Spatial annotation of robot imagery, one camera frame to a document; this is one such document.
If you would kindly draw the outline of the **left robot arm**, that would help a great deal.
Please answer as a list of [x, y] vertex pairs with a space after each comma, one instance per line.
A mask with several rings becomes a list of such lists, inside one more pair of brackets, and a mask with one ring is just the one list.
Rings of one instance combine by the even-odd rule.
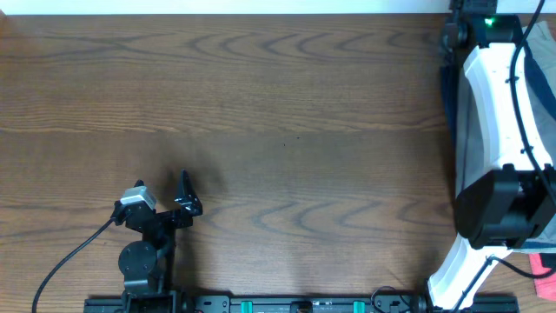
[[156, 211], [156, 198], [139, 180], [115, 202], [111, 215], [115, 225], [124, 225], [142, 235], [120, 253], [118, 267], [124, 276], [124, 312], [193, 312], [195, 306], [182, 291], [172, 287], [176, 238], [179, 229], [193, 224], [202, 214], [202, 203], [186, 170], [181, 171], [176, 210]]

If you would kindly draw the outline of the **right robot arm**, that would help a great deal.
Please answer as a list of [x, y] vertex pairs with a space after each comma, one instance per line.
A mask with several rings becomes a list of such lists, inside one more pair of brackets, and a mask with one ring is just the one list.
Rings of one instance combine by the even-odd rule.
[[477, 292], [514, 252], [538, 256], [537, 278], [555, 273], [553, 145], [533, 109], [555, 97], [528, 46], [530, 28], [494, 1], [456, 0], [441, 34], [441, 93], [455, 146], [457, 236], [416, 312], [515, 312], [512, 297]]

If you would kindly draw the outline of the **grey shorts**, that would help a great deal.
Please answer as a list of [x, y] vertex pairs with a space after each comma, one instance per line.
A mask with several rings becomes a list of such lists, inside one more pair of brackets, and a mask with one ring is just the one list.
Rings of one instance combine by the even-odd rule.
[[[483, 139], [473, 91], [463, 72], [459, 75], [457, 114], [455, 119], [456, 184], [455, 196], [483, 175]], [[555, 221], [550, 222], [543, 233], [528, 239], [519, 249], [520, 253], [554, 253]]]

